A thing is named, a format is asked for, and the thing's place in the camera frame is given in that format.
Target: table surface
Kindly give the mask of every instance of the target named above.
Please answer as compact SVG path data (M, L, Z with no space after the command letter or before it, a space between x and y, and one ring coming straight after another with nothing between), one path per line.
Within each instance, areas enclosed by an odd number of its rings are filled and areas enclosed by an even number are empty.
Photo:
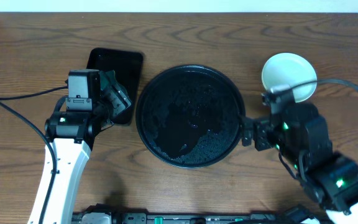
M213 67L237 85L251 118L269 112L260 72L280 52L304 56L319 78L358 84L358 14L0 13L0 96L62 86L95 47L144 53L138 95L170 67ZM65 91L8 104L43 128ZM323 85L311 101L327 119L334 149L358 162L358 94ZM38 135L0 107L0 223L28 220L44 157ZM238 145L217 164L180 169L146 149L134 120L96 138L75 210L96 203L165 213L283 211L299 203L318 211L276 150Z

